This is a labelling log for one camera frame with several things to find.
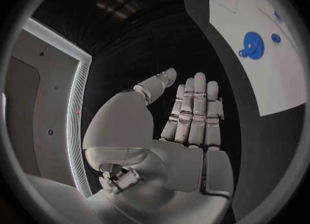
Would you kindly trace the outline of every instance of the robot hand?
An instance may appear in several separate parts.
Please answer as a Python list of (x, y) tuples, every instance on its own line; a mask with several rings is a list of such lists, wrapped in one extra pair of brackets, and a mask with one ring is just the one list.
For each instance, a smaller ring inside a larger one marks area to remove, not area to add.
[(221, 145), (220, 118), (224, 119), (219, 87), (211, 81), (206, 85), (203, 73), (179, 85), (177, 97), (161, 140), (183, 143), (191, 148)]
[(100, 182), (118, 193), (140, 181), (130, 165), (147, 156), (153, 139), (153, 119), (146, 105), (171, 86), (177, 73), (170, 68), (120, 92), (108, 100), (92, 119), (83, 140), (88, 163), (103, 172)]

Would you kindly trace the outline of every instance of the blue gear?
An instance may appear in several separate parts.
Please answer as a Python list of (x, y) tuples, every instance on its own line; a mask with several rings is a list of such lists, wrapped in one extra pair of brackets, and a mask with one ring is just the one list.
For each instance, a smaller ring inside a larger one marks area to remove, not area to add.
[(244, 49), (239, 51), (239, 55), (242, 57), (249, 57), (257, 60), (262, 57), (265, 46), (261, 36), (256, 32), (248, 32), (243, 39)]

